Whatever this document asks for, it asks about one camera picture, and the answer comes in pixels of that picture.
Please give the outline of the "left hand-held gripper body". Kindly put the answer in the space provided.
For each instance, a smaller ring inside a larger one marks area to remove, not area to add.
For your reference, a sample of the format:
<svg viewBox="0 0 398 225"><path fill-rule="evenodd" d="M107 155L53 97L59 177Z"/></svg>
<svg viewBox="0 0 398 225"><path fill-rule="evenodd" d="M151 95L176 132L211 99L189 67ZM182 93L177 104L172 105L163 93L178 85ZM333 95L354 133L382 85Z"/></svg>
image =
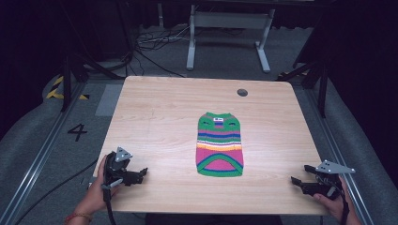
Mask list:
<svg viewBox="0 0 398 225"><path fill-rule="evenodd" d="M120 184L131 185L130 174L127 171L131 158L132 154L121 146L118 146L115 151L106 157L103 171L103 189L110 190Z"/></svg>

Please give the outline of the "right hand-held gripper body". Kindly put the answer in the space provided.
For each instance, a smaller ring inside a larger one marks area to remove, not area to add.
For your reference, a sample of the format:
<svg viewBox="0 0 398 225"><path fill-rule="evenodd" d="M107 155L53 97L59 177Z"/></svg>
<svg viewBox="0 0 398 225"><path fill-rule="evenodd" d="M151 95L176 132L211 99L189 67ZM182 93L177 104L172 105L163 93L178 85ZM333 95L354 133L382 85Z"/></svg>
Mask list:
<svg viewBox="0 0 398 225"><path fill-rule="evenodd" d="M339 175L342 173L355 173L356 170L329 160L324 160L316 166L319 174L315 174L317 183L316 193L322 194L330 200L335 200L343 191Z"/></svg>

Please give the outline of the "striped knitted pet sweater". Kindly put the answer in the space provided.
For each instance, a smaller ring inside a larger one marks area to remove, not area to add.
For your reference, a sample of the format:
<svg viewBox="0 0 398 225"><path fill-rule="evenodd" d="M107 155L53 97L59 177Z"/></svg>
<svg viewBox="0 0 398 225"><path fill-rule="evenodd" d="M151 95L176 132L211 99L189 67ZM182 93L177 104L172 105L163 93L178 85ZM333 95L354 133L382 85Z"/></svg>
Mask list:
<svg viewBox="0 0 398 225"><path fill-rule="evenodd" d="M205 176L243 174L240 123L234 115L207 112L199 118L195 160L197 172Z"/></svg>

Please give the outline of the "person's right hand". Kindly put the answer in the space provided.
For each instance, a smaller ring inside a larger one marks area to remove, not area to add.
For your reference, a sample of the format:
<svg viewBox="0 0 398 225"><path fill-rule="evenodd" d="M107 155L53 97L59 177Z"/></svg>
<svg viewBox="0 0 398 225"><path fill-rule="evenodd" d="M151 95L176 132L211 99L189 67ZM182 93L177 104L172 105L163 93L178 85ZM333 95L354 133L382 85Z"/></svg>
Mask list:
<svg viewBox="0 0 398 225"><path fill-rule="evenodd" d="M348 217L349 215L355 215L354 205L351 201L349 192L347 190L347 184L342 176L340 176L340 181L342 183L344 198L339 196L334 201L332 201L329 198L327 198L319 193L315 193L313 195L313 198L318 203L323 205L329 211L329 213L334 218L337 219L338 222L339 222L340 218L342 218L344 216L344 207L347 210L346 217Z"/></svg>

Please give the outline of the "person's left hand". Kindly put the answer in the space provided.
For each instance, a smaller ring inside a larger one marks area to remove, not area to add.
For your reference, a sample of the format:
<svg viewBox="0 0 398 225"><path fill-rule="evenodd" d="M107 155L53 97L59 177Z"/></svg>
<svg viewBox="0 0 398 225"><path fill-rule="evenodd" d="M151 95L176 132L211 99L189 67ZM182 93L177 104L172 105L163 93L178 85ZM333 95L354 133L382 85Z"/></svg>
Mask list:
<svg viewBox="0 0 398 225"><path fill-rule="evenodd" d="M104 183L103 173L106 156L101 160L96 180L91 184L83 199L77 204L74 209L75 213L93 215L94 213L106 207L103 200L103 190L101 185Z"/></svg>

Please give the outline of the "person's dark clothing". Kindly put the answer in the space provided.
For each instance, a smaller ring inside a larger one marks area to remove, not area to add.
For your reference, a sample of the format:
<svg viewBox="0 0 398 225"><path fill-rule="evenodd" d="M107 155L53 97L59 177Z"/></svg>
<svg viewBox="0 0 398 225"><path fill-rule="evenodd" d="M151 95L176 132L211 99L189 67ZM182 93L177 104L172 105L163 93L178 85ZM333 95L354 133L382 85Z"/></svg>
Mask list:
<svg viewBox="0 0 398 225"><path fill-rule="evenodd" d="M283 225L279 216L147 214L145 225Z"/></svg>

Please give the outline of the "black tripod stand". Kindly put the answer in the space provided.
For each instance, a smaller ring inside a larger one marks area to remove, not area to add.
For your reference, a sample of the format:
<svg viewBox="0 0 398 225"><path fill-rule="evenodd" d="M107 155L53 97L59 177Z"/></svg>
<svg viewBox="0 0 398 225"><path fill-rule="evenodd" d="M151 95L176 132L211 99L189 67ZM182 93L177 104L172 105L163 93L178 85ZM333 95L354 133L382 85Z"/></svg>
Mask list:
<svg viewBox="0 0 398 225"><path fill-rule="evenodd" d="M74 76L77 83L86 83L89 75L87 69L84 67L89 65L95 71L104 74L106 77L112 80L124 80L124 77L118 76L113 73L110 69L101 66L99 63L82 53L74 51L66 51L64 63L63 63L63 78L64 78L64 98L61 112L65 112L72 102L72 91L71 91L71 76Z"/></svg>
<svg viewBox="0 0 398 225"><path fill-rule="evenodd" d="M288 80L293 79L304 72L307 73L301 82L301 86L304 89L312 89L317 83L319 83L317 109L320 112L320 115L325 118L328 69L324 62L311 62L309 64L295 68L293 71L283 72L277 77L276 82L287 82Z"/></svg>

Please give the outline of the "aluminium floor rail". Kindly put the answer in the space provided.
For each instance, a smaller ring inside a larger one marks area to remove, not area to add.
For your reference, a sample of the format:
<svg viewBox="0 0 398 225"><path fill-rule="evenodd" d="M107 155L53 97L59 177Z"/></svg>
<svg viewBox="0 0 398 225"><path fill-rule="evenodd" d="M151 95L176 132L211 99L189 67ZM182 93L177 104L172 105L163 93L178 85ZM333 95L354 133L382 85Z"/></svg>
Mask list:
<svg viewBox="0 0 398 225"><path fill-rule="evenodd" d="M44 167L49 155L54 149L55 141L57 140L61 128L64 126L71 109L78 101L80 94L84 91L85 82L78 82L72 89L69 105L67 108L57 115L53 126L46 136L43 145L40 147L35 159L23 176L22 182L19 184L13 198L9 202L3 215L0 217L0 225L12 225L21 208L27 199L33 185L35 185L42 168Z"/></svg>
<svg viewBox="0 0 398 225"><path fill-rule="evenodd" d="M328 143L328 150L330 154L330 159L333 162L346 166L346 160L344 159L344 155L337 143L337 140L333 136L330 126L328 124L328 120L326 117L323 117L318 110L317 106L317 98L312 90L304 91L306 98L308 99L309 105L311 106L312 111L315 114L316 123L321 127L322 134L326 138L326 142ZM354 176L352 173L343 173L343 178L345 179L348 187L348 193L352 196L353 204L358 212L360 221L363 225L375 225L374 221L368 211L367 206L365 205L363 198L360 194L359 187L354 180Z"/></svg>

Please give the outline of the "white metal desk frame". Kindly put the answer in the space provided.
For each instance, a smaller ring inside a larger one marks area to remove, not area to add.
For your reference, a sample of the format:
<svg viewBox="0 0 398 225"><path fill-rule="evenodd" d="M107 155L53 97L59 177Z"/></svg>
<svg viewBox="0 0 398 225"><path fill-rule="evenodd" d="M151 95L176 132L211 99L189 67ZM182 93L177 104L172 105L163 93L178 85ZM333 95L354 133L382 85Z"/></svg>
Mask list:
<svg viewBox="0 0 398 225"><path fill-rule="evenodd" d="M257 55L265 73L270 73L265 44L268 33L274 18L274 9L270 9L267 13L251 14L237 12L205 12L199 11L196 5L191 5L190 14L190 42L188 48L188 56L186 69L194 69L195 59L195 29L203 28L237 28L237 29L258 29L262 30L262 37L254 43Z"/></svg>

